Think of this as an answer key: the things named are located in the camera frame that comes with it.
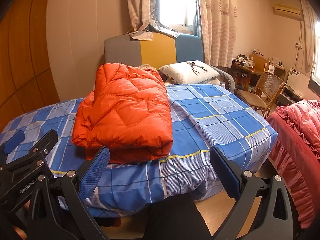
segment person's leg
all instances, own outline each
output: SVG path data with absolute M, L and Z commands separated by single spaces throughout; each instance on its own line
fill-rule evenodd
M 188 194 L 151 204 L 142 240 L 210 240 L 211 234 Z

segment patterned curtain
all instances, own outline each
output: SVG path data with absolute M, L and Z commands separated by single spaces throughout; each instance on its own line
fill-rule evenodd
M 199 0 L 204 61 L 231 67 L 236 43 L 237 0 Z
M 301 0 L 301 5 L 304 18 L 304 29 L 306 34 L 305 39 L 308 62 L 307 76 L 309 77 L 317 62 L 318 38 L 316 36 L 315 28 L 318 17 L 308 0 Z
M 180 33 L 159 22 L 159 0 L 128 0 L 129 15 L 133 32 L 129 35 L 136 40 L 153 40 L 152 32 L 160 32 L 172 38 Z

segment wooden floor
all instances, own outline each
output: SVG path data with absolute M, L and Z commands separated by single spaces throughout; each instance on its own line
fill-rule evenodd
M 267 160 L 261 167 L 261 169 L 255 174 L 257 177 L 271 178 L 276 173 L 272 164 Z M 259 207 L 261 198 L 257 197 L 251 208 L 251 211 L 247 217 L 245 224 L 243 225 L 238 237 L 248 233 L 250 226 L 253 222 L 257 209 Z M 235 201 L 229 198 L 227 193 L 222 192 L 196 203 L 196 206 L 204 218 L 210 233 L 213 235 L 224 219 L 227 217 Z M 121 226 L 119 228 L 105 228 L 102 229 L 106 232 L 107 236 L 111 239 L 135 239 L 143 236 L 145 224 L 147 221 L 146 213 L 140 212 L 130 217 L 121 218 Z

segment rattan chair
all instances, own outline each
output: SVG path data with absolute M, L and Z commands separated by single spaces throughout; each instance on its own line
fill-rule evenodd
M 251 93 L 238 90 L 237 96 L 254 110 L 261 110 L 263 117 L 266 118 L 269 116 L 271 106 L 281 93 L 284 85 L 285 83 L 282 79 L 269 73 L 268 71 L 265 71 L 260 76 L 256 87 Z M 263 92 L 267 96 L 265 100 L 267 103 L 256 94 L 258 91 Z

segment pink comforter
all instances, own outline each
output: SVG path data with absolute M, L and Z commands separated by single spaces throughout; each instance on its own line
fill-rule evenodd
M 278 107 L 276 112 L 310 147 L 320 163 L 320 103 L 301 101 L 292 106 Z

